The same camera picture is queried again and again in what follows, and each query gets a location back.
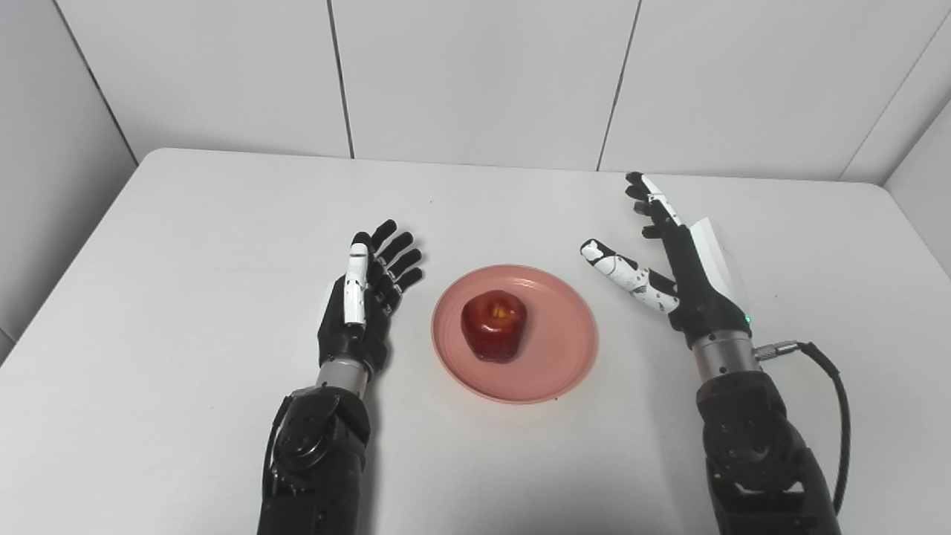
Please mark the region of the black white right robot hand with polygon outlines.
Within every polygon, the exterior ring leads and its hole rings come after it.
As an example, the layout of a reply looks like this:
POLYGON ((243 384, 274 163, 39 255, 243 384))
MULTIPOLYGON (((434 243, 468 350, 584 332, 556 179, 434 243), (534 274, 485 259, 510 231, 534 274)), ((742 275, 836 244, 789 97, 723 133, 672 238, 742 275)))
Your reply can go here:
POLYGON ((703 218, 687 226, 646 174, 630 172, 626 180, 633 210, 651 220, 642 237, 661 241, 672 274, 663 276, 597 239, 582 244, 581 257, 626 294, 667 315, 688 346, 716 331, 750 336, 746 300, 717 224, 703 218))

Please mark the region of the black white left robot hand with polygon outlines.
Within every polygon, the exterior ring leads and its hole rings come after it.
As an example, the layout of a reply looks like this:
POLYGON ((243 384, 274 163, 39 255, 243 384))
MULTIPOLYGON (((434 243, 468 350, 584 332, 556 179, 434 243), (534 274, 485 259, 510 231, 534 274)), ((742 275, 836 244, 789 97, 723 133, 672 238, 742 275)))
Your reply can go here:
POLYGON ((320 320, 321 366, 354 361, 369 377, 384 368, 393 315, 423 278, 422 257, 413 233, 399 231, 393 219, 354 235, 346 271, 333 283, 320 320))

